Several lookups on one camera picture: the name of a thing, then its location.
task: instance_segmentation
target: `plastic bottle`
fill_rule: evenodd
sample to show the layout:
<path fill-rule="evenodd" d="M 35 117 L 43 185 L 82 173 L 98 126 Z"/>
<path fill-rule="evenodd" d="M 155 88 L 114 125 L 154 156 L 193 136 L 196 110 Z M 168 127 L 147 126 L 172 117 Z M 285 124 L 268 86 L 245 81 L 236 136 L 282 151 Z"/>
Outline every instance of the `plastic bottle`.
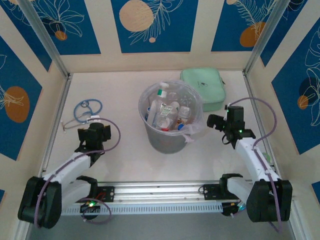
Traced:
<path fill-rule="evenodd" d="M 164 106 L 164 102 L 166 101 L 167 97 L 167 92 L 165 91 L 165 89 L 167 89 L 168 87 L 168 83 L 161 82 L 156 98 L 151 103 L 148 119 L 146 122 L 152 127 L 156 126 L 156 115 L 160 113 L 162 107 Z"/>
<path fill-rule="evenodd" d="M 170 131 L 174 127 L 176 122 L 180 104 L 173 101 L 170 105 L 164 107 L 162 112 L 157 115 L 156 128 L 162 131 Z"/>
<path fill-rule="evenodd" d="M 174 129 L 180 130 L 184 125 L 186 125 L 190 115 L 191 115 L 191 111 L 189 107 L 187 106 L 180 107 Z"/>

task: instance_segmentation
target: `stethoscope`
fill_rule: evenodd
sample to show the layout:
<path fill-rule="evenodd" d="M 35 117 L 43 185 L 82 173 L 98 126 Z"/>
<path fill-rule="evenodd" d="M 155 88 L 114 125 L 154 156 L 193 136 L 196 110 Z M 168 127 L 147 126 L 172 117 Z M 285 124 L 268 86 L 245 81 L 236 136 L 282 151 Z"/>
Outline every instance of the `stethoscope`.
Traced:
<path fill-rule="evenodd" d="M 97 111 L 93 111 L 92 108 L 90 107 L 90 102 L 96 102 L 96 103 L 99 103 L 100 105 L 100 108 L 97 110 Z M 79 107 L 82 107 L 82 108 L 87 108 L 89 111 L 85 111 L 84 113 L 80 114 L 80 115 L 76 115 L 77 114 L 77 110 Z M 94 99 L 94 98 L 90 98 L 90 99 L 86 99 L 86 100 L 83 100 L 81 102 L 79 102 L 75 108 L 73 109 L 73 119 L 64 123 L 62 120 L 61 120 L 61 125 L 62 125 L 62 129 L 63 131 L 65 132 L 67 129 L 73 129 L 73 128 L 76 128 L 76 127 L 79 127 L 83 124 L 86 124 L 87 121 L 86 120 L 80 120 L 79 118 L 83 117 L 83 116 L 94 116 L 94 115 L 97 115 L 98 113 L 101 112 L 102 110 L 102 102 L 98 99 Z M 76 125 L 72 125 L 72 126 L 67 126 L 68 124 L 74 122 L 74 121 L 77 121 L 79 124 L 76 124 Z"/>

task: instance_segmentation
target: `purple cable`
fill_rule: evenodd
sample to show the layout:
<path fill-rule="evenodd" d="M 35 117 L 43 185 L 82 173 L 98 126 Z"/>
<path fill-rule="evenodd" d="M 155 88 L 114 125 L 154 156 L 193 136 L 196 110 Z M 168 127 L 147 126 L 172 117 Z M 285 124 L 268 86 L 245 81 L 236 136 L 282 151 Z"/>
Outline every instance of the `purple cable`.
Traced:
<path fill-rule="evenodd" d="M 275 110 L 272 108 L 272 106 L 269 103 L 267 103 L 266 101 L 264 101 L 264 100 L 262 100 L 260 98 L 257 98 L 257 97 L 244 97 L 244 98 L 241 98 L 241 99 L 239 99 L 239 100 L 237 100 L 237 101 L 235 101 L 233 103 L 230 103 L 230 106 L 232 106 L 234 104 L 237 104 L 237 103 L 239 103 L 239 102 L 241 102 L 243 100 L 259 101 L 259 102 L 265 104 L 271 110 L 271 112 L 273 114 L 274 125 L 273 125 L 272 130 L 268 134 L 266 134 L 266 135 L 260 137 L 259 139 L 257 139 L 254 142 L 253 146 L 252 146 L 252 150 L 254 151 L 255 155 L 259 159 L 259 161 L 260 161 L 261 165 L 263 166 L 264 170 L 268 171 L 268 168 L 267 168 L 265 162 L 262 160 L 262 158 L 258 154 L 258 151 L 255 149 L 255 146 L 258 144 L 258 142 L 260 142 L 261 140 L 269 137 L 276 130 L 276 127 L 277 127 L 277 124 L 278 124 L 276 112 L 275 112 Z M 274 181 L 273 181 L 273 179 L 271 177 L 271 174 L 267 173 L 267 176 L 268 176 L 268 178 L 270 180 L 271 187 L 272 187 L 272 192 L 273 192 L 273 196 L 274 196 L 274 203 L 275 203 L 275 210 L 276 210 L 276 218 L 277 218 L 279 227 L 277 228 L 272 222 L 269 222 L 269 223 L 278 233 L 280 233 L 282 231 L 282 222 L 281 222 L 280 207 L 279 207 L 279 201 L 278 201 L 278 194 L 277 194 L 277 190 L 276 190 L 276 185 L 275 185 L 275 183 L 274 183 Z"/>
<path fill-rule="evenodd" d="M 85 218 L 85 212 L 86 210 L 88 210 L 89 208 L 87 208 L 86 210 L 83 211 L 81 217 L 83 218 L 83 220 L 89 224 L 94 224 L 94 225 L 103 225 L 103 224 L 107 224 L 110 220 L 111 220 L 111 216 L 112 216 L 112 213 L 111 213 L 111 209 L 110 207 L 103 201 L 99 200 L 99 199 L 96 199 L 96 198 L 90 198 L 90 197 L 84 197 L 84 198 L 81 198 L 79 201 L 94 201 L 94 202 L 98 202 L 102 205 L 104 205 L 108 211 L 109 211 L 109 217 L 106 219 L 106 220 L 103 220 L 103 221 L 90 221 L 90 220 L 87 220 Z"/>
<path fill-rule="evenodd" d="M 93 120 L 103 120 L 103 121 L 106 121 L 106 122 L 109 122 L 111 123 L 112 125 L 115 126 L 115 128 L 117 129 L 118 133 L 119 133 L 119 138 L 118 138 L 118 141 L 116 142 L 116 144 L 113 146 L 113 147 L 110 147 L 108 149 L 105 149 L 105 150 L 94 150 L 94 151 L 88 151 L 86 153 L 83 153 L 83 154 L 80 154 L 78 156 L 76 156 L 74 159 L 71 159 L 69 161 L 67 161 L 64 165 L 62 165 L 57 171 L 55 171 L 54 174 L 52 174 L 48 180 L 44 183 L 43 187 L 41 188 L 41 191 L 40 191 L 40 194 L 38 196 L 38 199 L 36 201 L 36 205 L 35 205 L 35 210 L 34 210 L 34 225 L 36 226 L 36 228 L 40 228 L 39 224 L 38 224 L 38 216 L 39 216 L 39 207 L 40 207 L 40 202 L 41 202 L 41 199 L 43 198 L 44 196 L 44 193 L 45 193 L 45 190 L 47 189 L 47 186 L 48 184 L 50 183 L 50 181 L 58 174 L 62 171 L 62 169 L 64 169 L 66 166 L 68 166 L 69 164 L 71 164 L 73 161 L 76 161 L 77 159 L 85 156 L 85 155 L 88 155 L 88 154 L 95 154 L 95 153 L 105 153 L 105 152 L 108 152 L 108 151 L 111 151 L 113 150 L 114 148 L 116 148 L 116 146 L 118 146 L 119 142 L 120 142 L 120 139 L 121 139 L 121 132 L 120 132 L 120 129 L 119 127 L 111 120 L 109 119 L 106 119 L 106 118 L 102 118 L 102 117 L 99 117 L 99 118 L 91 118 L 91 119 L 88 119 L 88 121 L 93 121 Z"/>

